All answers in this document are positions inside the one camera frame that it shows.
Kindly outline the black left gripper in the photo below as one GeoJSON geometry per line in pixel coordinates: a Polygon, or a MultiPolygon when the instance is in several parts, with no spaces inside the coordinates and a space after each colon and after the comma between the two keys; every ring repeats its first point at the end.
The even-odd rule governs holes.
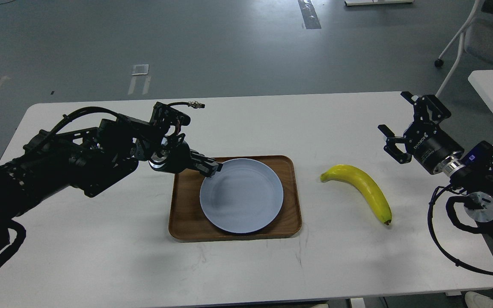
{"type": "Polygon", "coordinates": [[[153,170],[178,174],[190,169],[206,178],[211,178],[223,168],[223,163],[217,162],[214,158],[191,151],[187,142],[182,142],[174,148],[164,149],[164,146],[168,146],[167,140],[161,142],[160,152],[153,152],[149,160],[149,166],[153,170]]]}

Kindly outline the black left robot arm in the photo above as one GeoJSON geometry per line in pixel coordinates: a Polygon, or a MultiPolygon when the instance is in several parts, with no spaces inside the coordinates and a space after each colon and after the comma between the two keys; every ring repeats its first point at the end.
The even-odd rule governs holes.
{"type": "Polygon", "coordinates": [[[157,172],[195,170],[213,177],[223,165],[191,149],[183,126],[190,117],[176,106],[154,104],[149,121],[103,107],[63,115],[40,130],[25,153],[0,166],[0,268],[19,250],[26,229],[14,218],[67,187],[95,197],[133,173],[141,161],[157,172]]]}

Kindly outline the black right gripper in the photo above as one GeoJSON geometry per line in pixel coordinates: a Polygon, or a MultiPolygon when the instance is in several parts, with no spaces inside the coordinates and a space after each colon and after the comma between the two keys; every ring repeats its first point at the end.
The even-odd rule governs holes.
{"type": "Polygon", "coordinates": [[[395,136],[387,125],[378,125],[386,138],[383,149],[399,164],[411,162],[413,156],[428,173],[438,174],[442,171],[439,165],[446,158],[460,157],[464,153],[464,148],[454,139],[438,130],[440,123],[451,117],[451,112],[435,95],[416,96],[403,91],[401,96],[413,106],[413,121],[405,136],[395,136]],[[405,145],[407,152],[400,150],[397,144],[405,145]]]}

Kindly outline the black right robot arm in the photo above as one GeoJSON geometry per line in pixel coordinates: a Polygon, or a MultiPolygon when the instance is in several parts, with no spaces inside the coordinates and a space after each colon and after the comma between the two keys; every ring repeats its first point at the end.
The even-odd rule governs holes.
{"type": "Polygon", "coordinates": [[[378,126],[386,137],[385,152],[400,164],[414,158],[428,173],[444,173],[450,180],[445,189],[453,193],[445,206],[452,224],[493,239],[493,146],[482,141],[464,152],[440,128],[451,113],[435,95],[404,91],[401,96],[413,106],[413,122],[402,136],[387,125],[378,126]]]}

